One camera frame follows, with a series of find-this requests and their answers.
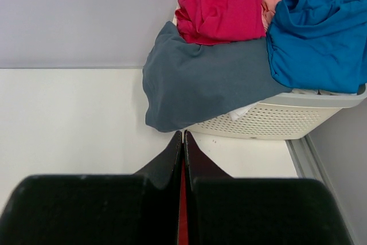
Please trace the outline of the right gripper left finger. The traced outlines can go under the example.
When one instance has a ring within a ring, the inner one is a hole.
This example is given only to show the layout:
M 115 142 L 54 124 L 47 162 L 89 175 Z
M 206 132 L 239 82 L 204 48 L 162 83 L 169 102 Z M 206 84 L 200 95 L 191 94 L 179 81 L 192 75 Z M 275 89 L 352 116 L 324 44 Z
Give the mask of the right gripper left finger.
M 2 244 L 177 244 L 182 133 L 133 174 L 24 178 L 1 214 Z

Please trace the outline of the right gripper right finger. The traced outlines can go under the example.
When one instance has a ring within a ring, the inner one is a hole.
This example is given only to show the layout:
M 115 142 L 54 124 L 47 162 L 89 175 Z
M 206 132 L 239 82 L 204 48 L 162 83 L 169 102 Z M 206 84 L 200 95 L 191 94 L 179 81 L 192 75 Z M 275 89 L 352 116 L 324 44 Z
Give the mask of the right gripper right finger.
M 320 181 L 234 178 L 184 133 L 190 244 L 351 244 L 337 203 Z

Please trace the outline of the dark red t-shirt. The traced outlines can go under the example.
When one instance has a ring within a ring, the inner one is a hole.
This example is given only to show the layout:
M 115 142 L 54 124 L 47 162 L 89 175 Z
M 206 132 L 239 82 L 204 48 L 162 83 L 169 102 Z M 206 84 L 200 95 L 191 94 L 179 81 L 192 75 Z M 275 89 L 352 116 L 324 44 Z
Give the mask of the dark red t-shirt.
M 186 180 L 185 180 L 185 166 L 182 165 L 181 172 L 181 189 L 179 201 L 179 219 L 178 219 L 178 245 L 188 245 L 188 216 L 187 216 L 187 202 L 186 202 Z

